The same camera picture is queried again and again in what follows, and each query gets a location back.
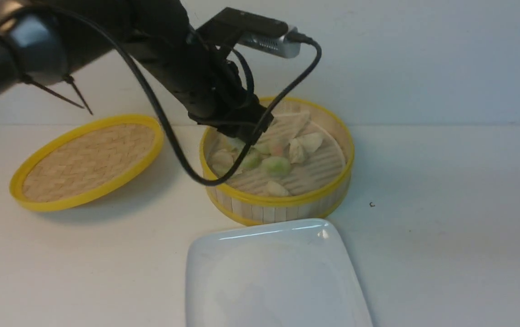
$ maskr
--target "table surface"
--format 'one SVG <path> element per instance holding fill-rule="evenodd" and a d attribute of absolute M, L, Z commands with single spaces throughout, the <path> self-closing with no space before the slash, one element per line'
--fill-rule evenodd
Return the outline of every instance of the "table surface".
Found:
<path fill-rule="evenodd" d="M 191 242 L 229 228 L 170 147 L 123 188 L 31 213 L 7 186 L 73 126 L 0 126 L 0 327 L 185 325 Z M 203 129 L 177 127 L 199 169 Z M 520 126 L 355 126 L 330 216 L 376 327 L 520 326 Z"/>

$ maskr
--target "yellow rim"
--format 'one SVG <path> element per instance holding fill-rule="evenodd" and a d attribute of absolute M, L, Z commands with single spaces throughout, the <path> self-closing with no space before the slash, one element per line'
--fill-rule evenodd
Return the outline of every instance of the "yellow rim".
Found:
<path fill-rule="evenodd" d="M 270 101 L 274 98 L 262 98 L 260 101 Z M 351 143 L 351 149 L 349 153 L 349 157 L 347 158 L 347 165 L 345 166 L 345 169 L 329 184 L 323 186 L 322 188 L 319 188 L 318 190 L 311 191 L 309 193 L 303 194 L 303 195 L 297 195 L 293 197 L 261 197 L 258 195 L 248 194 L 244 193 L 243 191 L 236 190 L 235 188 L 232 188 L 231 186 L 227 184 L 221 184 L 219 186 L 216 186 L 218 190 L 224 192 L 225 194 L 229 195 L 232 198 L 239 199 L 240 201 L 243 201 L 245 203 L 250 203 L 253 205 L 260 205 L 263 207 L 289 207 L 289 206 L 297 206 L 297 205 L 303 205 L 306 203 L 312 203 L 317 199 L 320 199 L 329 193 L 332 193 L 335 191 L 335 189 L 338 188 L 339 184 L 343 181 L 345 176 L 350 173 L 351 167 L 353 166 L 353 161 L 355 159 L 355 149 L 353 146 L 353 139 L 351 138 L 351 133 L 349 132 L 349 129 L 347 129 L 347 126 L 341 121 L 339 117 L 337 117 L 335 114 L 330 112 L 329 110 L 325 109 L 322 106 L 316 105 L 310 101 L 302 100 L 302 99 L 295 99 L 295 98 L 285 98 L 285 100 L 288 101 L 296 101 L 300 102 L 302 104 L 314 106 L 324 112 L 326 112 L 328 115 L 330 115 L 334 120 L 341 125 L 341 127 L 345 130 L 347 135 L 349 136 L 349 141 Z M 204 170 L 204 174 L 208 178 L 217 177 L 214 172 L 210 169 L 208 166 L 208 163 L 205 159 L 204 154 L 204 140 L 206 137 L 208 137 L 208 134 L 210 133 L 212 129 L 207 128 L 204 132 L 204 136 L 201 138 L 200 141 L 200 162 L 201 166 Z"/>
<path fill-rule="evenodd" d="M 252 221 L 250 219 L 246 219 L 244 217 L 240 217 L 239 215 L 236 215 L 235 213 L 233 213 L 232 211 L 228 211 L 227 209 L 225 209 L 219 202 L 218 200 L 214 199 L 214 197 L 212 196 L 212 194 L 210 193 L 210 189 L 207 189 L 206 190 L 208 192 L 208 197 L 210 198 L 210 200 L 212 201 L 212 203 L 214 204 L 214 206 L 219 209 L 219 211 L 221 211 L 224 215 L 226 215 L 228 218 L 230 218 L 231 220 L 237 222 L 237 223 L 241 223 L 242 225 L 244 226 L 257 226 L 257 225 L 264 225 L 263 222 L 257 222 L 257 221 Z M 333 213 L 333 211 L 335 211 L 335 209 L 337 209 L 339 207 L 339 205 L 341 205 L 341 203 L 343 202 L 343 199 L 345 199 L 345 197 L 347 196 L 347 192 L 349 192 L 349 185 L 347 186 L 347 189 L 345 189 L 345 192 L 343 192 L 343 196 L 341 196 L 341 198 L 335 203 L 333 204 L 332 207 L 330 207 L 329 209 L 327 209 L 327 211 L 325 211 L 324 213 L 322 213 L 321 215 L 319 215 L 318 217 L 316 218 L 321 218 L 321 219 L 324 219 L 326 217 L 328 217 L 331 213 Z"/>
<path fill-rule="evenodd" d="M 70 198 L 40 203 L 33 202 L 25 197 L 25 195 L 22 192 L 23 182 L 25 181 L 28 174 L 32 171 L 32 169 L 34 169 L 36 164 L 40 162 L 40 160 L 44 159 L 44 157 L 46 157 L 48 154 L 50 154 L 58 147 L 64 145 L 65 143 L 68 143 L 69 141 L 72 141 L 73 139 L 76 139 L 77 137 L 83 136 L 84 134 L 87 134 L 95 130 L 107 128 L 109 126 L 117 124 L 141 124 L 152 129 L 155 133 L 155 139 L 148 154 L 135 166 L 127 170 L 125 173 L 117 176 L 116 178 L 113 178 L 105 184 L 102 184 L 98 188 L 94 188 L 83 194 L 75 195 Z M 141 114 L 125 114 L 123 116 L 115 116 L 97 120 L 90 124 L 86 124 L 74 130 L 71 130 L 70 132 L 63 134 L 62 136 L 59 136 L 57 139 L 54 139 L 54 141 L 51 141 L 50 143 L 44 145 L 44 147 L 36 151 L 28 159 L 26 159 L 26 161 L 21 164 L 21 166 L 18 168 L 18 170 L 11 178 L 9 184 L 9 191 L 10 194 L 22 207 L 25 207 L 26 209 L 32 211 L 58 211 L 76 207 L 77 205 L 81 205 L 98 199 L 116 190 L 117 188 L 120 188 L 121 186 L 127 184 L 127 182 L 135 178 L 153 162 L 153 160 L 161 151 L 163 142 L 164 137 L 160 124 L 157 120 L 155 120 L 152 117 L 143 116 Z"/>

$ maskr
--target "square plate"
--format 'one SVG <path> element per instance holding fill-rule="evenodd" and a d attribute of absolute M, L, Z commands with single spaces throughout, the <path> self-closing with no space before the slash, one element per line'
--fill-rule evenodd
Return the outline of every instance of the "square plate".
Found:
<path fill-rule="evenodd" d="M 345 245 L 322 219 L 199 238 L 186 274 L 187 327 L 372 327 Z"/>

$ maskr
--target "white wall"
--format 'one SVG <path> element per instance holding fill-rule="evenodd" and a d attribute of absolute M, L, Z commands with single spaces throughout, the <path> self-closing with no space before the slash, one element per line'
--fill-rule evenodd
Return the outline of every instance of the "white wall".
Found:
<path fill-rule="evenodd" d="M 297 25 L 318 40 L 324 58 L 293 92 L 335 111 L 348 124 L 520 124 L 518 0 L 184 0 L 199 26 L 225 6 Z M 279 59 L 243 50 L 258 95 L 273 95 L 314 54 Z M 114 54 L 75 75 L 98 117 L 150 114 L 148 103 Z M 185 110 L 154 79 L 167 113 Z M 73 95 L 67 87 L 56 87 Z M 0 97 L 0 124 L 91 120 L 83 110 L 19 86 Z"/>

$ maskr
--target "bamboo steamer lid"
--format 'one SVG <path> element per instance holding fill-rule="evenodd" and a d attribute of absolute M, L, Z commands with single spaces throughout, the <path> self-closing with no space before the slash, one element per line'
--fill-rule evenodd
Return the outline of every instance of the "bamboo steamer lid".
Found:
<path fill-rule="evenodd" d="M 120 188 L 158 155 L 163 133 L 148 116 L 98 120 L 60 136 L 17 170 L 10 192 L 34 211 L 87 203 Z"/>

